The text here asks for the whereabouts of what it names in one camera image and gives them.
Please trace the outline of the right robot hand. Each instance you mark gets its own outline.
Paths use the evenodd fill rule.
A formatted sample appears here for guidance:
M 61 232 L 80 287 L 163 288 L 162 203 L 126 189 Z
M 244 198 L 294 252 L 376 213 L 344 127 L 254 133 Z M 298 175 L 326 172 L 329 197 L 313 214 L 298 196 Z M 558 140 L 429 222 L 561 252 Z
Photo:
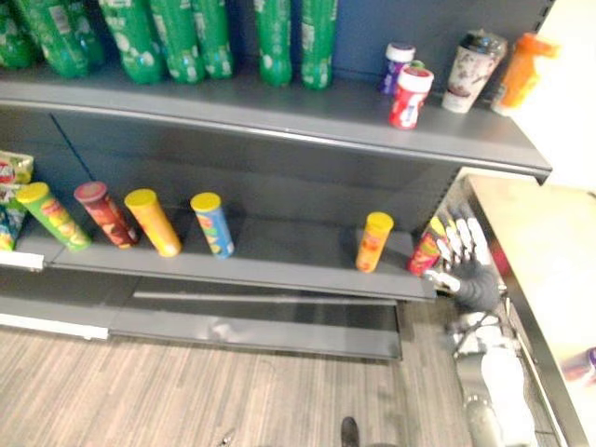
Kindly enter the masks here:
M 464 312 L 492 312 L 500 292 L 488 242 L 472 215 L 458 210 L 451 216 L 448 257 L 425 270 L 423 277 L 453 297 Z

